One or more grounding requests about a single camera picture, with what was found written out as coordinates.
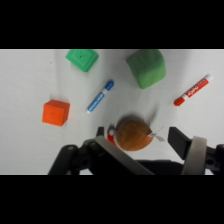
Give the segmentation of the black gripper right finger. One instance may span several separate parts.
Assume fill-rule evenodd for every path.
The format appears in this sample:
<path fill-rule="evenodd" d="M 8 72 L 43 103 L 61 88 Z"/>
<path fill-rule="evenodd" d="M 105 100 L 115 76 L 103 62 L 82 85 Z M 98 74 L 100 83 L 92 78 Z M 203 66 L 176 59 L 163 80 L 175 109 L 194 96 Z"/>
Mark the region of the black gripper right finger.
<path fill-rule="evenodd" d="M 211 148 L 205 138 L 190 139 L 176 127 L 169 128 L 167 141 L 184 161 L 183 175 L 204 175 L 206 169 L 224 175 L 224 144 Z"/>

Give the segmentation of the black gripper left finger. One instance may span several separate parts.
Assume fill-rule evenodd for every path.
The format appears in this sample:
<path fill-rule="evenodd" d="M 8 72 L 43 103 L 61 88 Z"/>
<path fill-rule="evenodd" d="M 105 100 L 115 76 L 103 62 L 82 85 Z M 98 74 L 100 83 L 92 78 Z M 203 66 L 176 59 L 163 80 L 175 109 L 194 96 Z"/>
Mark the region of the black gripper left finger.
<path fill-rule="evenodd" d="M 88 169 L 93 175 L 153 175 L 104 137 L 99 127 L 96 137 L 83 142 L 81 147 L 65 145 L 59 151 L 49 175 L 79 175 Z"/>

